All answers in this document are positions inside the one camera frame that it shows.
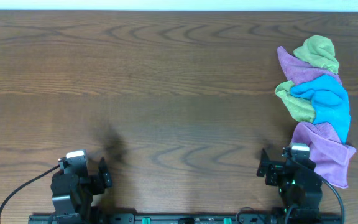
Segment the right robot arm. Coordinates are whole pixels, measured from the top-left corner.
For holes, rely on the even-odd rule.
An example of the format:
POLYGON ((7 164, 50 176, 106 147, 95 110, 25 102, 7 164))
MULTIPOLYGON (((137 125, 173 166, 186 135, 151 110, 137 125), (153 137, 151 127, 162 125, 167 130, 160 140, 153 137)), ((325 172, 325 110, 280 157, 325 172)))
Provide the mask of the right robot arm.
POLYGON ((316 176, 316 164, 310 151, 294 146, 283 149, 286 161, 273 161, 262 150, 257 176, 265 177, 265 184, 277 186, 283 208, 272 215, 271 223, 321 223, 319 204, 323 193, 322 181, 316 176))

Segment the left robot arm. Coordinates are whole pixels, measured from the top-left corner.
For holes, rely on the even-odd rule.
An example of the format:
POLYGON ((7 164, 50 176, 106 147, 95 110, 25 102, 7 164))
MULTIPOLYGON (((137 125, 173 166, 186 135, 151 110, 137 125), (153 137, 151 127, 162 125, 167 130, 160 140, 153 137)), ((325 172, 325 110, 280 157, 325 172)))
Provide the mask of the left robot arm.
POLYGON ((96 206, 93 197, 112 186, 111 175, 104 158, 98 165, 98 173, 88 173, 85 156, 64 157, 59 160, 60 170, 52 177, 52 202, 55 212, 47 223, 56 224, 105 224, 109 220, 96 206))

